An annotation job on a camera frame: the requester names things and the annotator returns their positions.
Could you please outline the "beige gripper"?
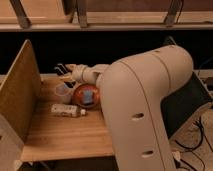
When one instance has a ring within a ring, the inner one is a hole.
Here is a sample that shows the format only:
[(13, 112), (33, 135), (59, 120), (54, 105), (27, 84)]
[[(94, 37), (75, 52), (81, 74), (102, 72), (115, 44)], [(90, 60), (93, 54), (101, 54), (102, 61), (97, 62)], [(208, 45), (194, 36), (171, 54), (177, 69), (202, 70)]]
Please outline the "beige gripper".
[(69, 82), (73, 82), (74, 79), (72, 77), (72, 72), (76, 68), (76, 64), (62, 64), (58, 63), (54, 70), (60, 76), (60, 79), (64, 81), (68, 88), (73, 88), (73, 84)]

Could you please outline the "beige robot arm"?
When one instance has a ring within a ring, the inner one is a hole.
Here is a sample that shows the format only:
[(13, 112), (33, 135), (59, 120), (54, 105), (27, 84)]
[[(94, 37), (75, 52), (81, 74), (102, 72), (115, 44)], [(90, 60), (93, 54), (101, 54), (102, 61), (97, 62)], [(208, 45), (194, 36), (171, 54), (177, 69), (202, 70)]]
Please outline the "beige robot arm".
[(96, 85), (119, 171), (176, 171), (161, 101), (184, 86), (191, 55), (176, 45), (125, 57), (112, 64), (69, 64), (61, 79)]

